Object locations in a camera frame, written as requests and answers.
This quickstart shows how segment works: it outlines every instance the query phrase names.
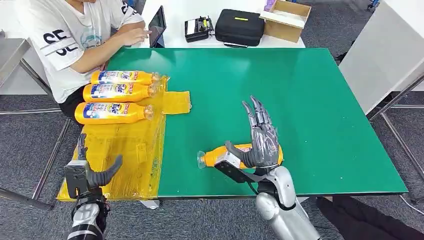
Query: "white t-shirt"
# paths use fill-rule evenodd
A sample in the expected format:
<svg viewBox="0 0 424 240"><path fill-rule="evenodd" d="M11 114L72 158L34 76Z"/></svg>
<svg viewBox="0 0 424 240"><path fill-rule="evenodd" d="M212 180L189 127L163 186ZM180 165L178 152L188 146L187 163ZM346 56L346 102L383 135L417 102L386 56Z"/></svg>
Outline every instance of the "white t-shirt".
<svg viewBox="0 0 424 240"><path fill-rule="evenodd" d="M81 74L70 65L84 50L99 46L111 36L111 27L143 20L121 0L84 2L84 14L65 0L17 0L20 23L44 65L54 99L63 103L75 90L89 83L93 71Z"/></svg>

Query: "black trousers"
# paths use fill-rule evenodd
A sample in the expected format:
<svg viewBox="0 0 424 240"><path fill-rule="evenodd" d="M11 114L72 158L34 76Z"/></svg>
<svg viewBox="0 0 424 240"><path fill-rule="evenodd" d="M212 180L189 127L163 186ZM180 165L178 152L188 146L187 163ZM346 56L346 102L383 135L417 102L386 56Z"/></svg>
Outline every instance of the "black trousers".
<svg viewBox="0 0 424 240"><path fill-rule="evenodd" d="M321 213L345 240L424 240L424 234L348 196L318 197Z"/></svg>
<svg viewBox="0 0 424 240"><path fill-rule="evenodd" d="M75 123L78 123L75 119L75 109L78 104L84 102L83 90L85 86L78 88L71 95L69 95L65 102L59 103L59 108L62 110L65 116L71 118Z"/></svg>

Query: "black device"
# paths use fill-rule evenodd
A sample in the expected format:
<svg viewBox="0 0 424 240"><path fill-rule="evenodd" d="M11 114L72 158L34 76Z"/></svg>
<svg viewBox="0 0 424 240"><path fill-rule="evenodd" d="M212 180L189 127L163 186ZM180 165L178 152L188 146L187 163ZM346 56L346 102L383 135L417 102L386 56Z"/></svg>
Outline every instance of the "black device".
<svg viewBox="0 0 424 240"><path fill-rule="evenodd" d="M215 26L216 40L236 44L231 47L238 48L259 45L265 28L265 21L259 16L254 12L222 10Z"/></svg>
<svg viewBox="0 0 424 240"><path fill-rule="evenodd" d="M160 6L148 25L148 30L151 31L149 35L151 48L164 47L158 44L158 40L164 34L165 29L167 29L167 24L165 22L164 6Z"/></svg>
<svg viewBox="0 0 424 240"><path fill-rule="evenodd" d="M209 16L200 16L184 23L184 35L187 43L209 38L214 32L214 26Z"/></svg>

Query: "purple object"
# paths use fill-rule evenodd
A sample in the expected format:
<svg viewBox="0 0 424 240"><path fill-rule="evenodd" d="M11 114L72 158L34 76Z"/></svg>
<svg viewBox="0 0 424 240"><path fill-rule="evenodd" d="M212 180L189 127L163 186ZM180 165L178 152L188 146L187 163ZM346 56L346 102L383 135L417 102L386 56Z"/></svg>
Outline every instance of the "purple object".
<svg viewBox="0 0 424 240"><path fill-rule="evenodd" d="M273 7L273 5L274 5L274 3L276 2L276 0L267 0L266 1L266 5L265 5L265 7L263 8L263 10L265 10L265 11L270 11L271 10L271 8Z"/></svg>

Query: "tablet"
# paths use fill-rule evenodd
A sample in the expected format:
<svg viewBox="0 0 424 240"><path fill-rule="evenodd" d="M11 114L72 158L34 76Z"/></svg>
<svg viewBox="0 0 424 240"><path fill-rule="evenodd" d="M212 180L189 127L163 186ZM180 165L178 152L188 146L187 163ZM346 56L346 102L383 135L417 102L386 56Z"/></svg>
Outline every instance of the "tablet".
<svg viewBox="0 0 424 240"><path fill-rule="evenodd" d="M164 33L167 25L165 23L164 6L160 6L154 15L153 19L148 25L148 30L151 31L149 34L150 47L154 48L159 38Z"/></svg>

